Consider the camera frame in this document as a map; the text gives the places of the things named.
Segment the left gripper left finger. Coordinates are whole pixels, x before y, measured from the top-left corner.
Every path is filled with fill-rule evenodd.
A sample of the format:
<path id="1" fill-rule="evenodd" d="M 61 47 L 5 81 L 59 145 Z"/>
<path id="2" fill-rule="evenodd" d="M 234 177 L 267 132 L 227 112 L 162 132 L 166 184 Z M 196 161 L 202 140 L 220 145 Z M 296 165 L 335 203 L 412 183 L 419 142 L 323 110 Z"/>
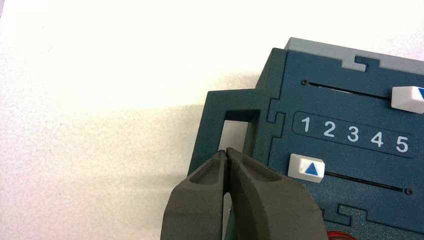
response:
<path id="1" fill-rule="evenodd" d="M 219 150 L 172 190 L 163 214 L 162 240 L 222 239 L 228 166 L 226 152 Z"/>

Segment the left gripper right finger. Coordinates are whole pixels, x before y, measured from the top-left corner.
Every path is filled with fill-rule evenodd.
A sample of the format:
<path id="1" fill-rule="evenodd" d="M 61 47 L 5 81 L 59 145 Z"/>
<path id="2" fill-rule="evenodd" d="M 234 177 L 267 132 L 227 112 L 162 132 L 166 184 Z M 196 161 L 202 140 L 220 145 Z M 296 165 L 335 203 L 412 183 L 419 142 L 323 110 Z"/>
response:
<path id="1" fill-rule="evenodd" d="M 233 148 L 226 154 L 237 239 L 323 239 L 322 211 L 302 184 Z"/>

